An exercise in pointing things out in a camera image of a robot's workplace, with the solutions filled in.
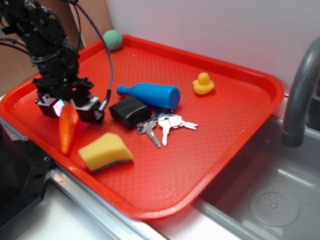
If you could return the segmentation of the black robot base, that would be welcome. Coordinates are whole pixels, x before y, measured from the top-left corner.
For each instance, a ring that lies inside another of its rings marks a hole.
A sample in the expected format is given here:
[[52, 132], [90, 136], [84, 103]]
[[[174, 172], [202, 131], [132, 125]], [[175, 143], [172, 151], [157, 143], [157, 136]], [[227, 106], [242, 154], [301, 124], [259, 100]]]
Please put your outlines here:
[[13, 140], [0, 127], [0, 230], [42, 202], [52, 157], [32, 140]]

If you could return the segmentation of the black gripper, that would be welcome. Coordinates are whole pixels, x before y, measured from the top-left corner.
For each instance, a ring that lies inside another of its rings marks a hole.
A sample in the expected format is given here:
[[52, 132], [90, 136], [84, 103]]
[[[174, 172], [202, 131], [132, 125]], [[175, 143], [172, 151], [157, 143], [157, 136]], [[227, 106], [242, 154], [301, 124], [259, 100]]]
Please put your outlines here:
[[93, 97], [91, 89], [94, 84], [87, 77], [45, 74], [33, 79], [32, 84], [37, 88], [34, 102], [44, 116], [59, 118], [63, 101], [71, 101], [82, 122], [101, 124], [104, 121], [104, 112], [99, 110], [101, 102], [98, 97]]

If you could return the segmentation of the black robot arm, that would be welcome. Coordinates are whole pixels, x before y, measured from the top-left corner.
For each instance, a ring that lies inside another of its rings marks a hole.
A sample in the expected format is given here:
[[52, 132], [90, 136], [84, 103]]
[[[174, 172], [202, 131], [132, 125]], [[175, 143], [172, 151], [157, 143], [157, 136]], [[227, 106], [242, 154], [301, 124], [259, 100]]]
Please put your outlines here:
[[32, 80], [37, 89], [35, 103], [42, 113], [57, 118], [55, 107], [71, 102], [85, 123], [100, 124], [105, 114], [94, 86], [87, 77], [80, 78], [78, 50], [67, 42], [64, 26], [56, 15], [37, 0], [2, 0], [0, 15], [7, 22], [5, 34], [17, 34], [24, 42], [40, 77]]

